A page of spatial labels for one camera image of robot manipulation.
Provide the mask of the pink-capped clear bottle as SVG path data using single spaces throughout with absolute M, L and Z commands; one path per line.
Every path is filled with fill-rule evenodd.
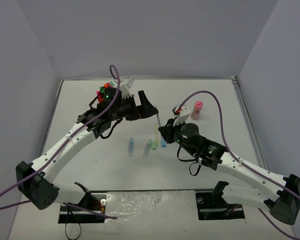
M 194 106 L 193 106 L 193 111 L 192 111 L 192 114 L 191 114 L 191 118 L 193 120 L 198 120 L 199 117 L 200 117 L 200 113 L 201 113 L 201 110 L 204 106 L 204 103 L 202 101 L 196 101 Z

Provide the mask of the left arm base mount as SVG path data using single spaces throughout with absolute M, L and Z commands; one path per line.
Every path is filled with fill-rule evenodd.
M 61 205 L 59 208 L 58 224 L 64 225 L 64 234 L 67 240 L 78 240 L 82 234 L 84 224 L 103 224 L 105 219 L 88 211 L 96 212 L 100 215 L 106 213 L 107 195 L 106 193 L 92 192 L 84 196 L 77 207 Z

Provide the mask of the yellow thin pen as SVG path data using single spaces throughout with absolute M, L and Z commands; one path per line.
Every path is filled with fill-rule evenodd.
M 158 145 L 159 145 L 159 134 L 158 134 L 158 124 L 157 124 L 157 122 L 154 123 L 154 135 L 155 135 L 155 143 L 156 143 L 156 146 L 158 147 Z

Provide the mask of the light blue highlighter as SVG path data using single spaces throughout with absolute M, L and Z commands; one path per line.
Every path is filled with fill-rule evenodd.
M 128 142 L 128 156 L 132 157 L 134 154 L 134 140 L 131 137 L 129 142 Z

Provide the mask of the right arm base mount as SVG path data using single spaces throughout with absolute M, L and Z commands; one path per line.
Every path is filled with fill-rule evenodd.
M 224 189 L 228 185 L 226 181 L 219 181 L 213 189 L 195 191 L 199 221 L 245 219 L 241 204 L 229 204 L 224 200 Z

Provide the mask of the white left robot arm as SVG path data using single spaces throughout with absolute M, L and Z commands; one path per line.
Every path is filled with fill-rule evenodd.
M 53 182 L 66 164 L 83 148 L 98 138 L 104 139 L 106 130 L 112 131 L 122 120 L 147 119 L 158 110 L 149 102 L 144 91 L 138 91 L 140 105 L 133 95 L 123 96 L 116 87 L 101 87 L 89 109 L 78 116 L 71 130 L 51 149 L 30 163 L 20 162 L 15 171 L 21 184 L 18 190 L 39 210 L 52 203 L 68 202 L 69 198 Z

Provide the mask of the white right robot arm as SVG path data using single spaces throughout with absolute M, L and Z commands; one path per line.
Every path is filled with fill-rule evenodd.
M 294 225 L 300 211 L 300 178 L 294 174 L 284 176 L 263 169 L 231 153 L 224 145 L 200 135 L 194 123 L 174 125 L 174 119 L 159 127 L 158 131 L 168 143 L 177 143 L 191 159 L 190 164 L 225 173 L 248 184 L 231 186 L 219 181 L 212 192 L 212 202 L 219 207 L 227 204 L 250 205 L 268 211 L 276 220 Z

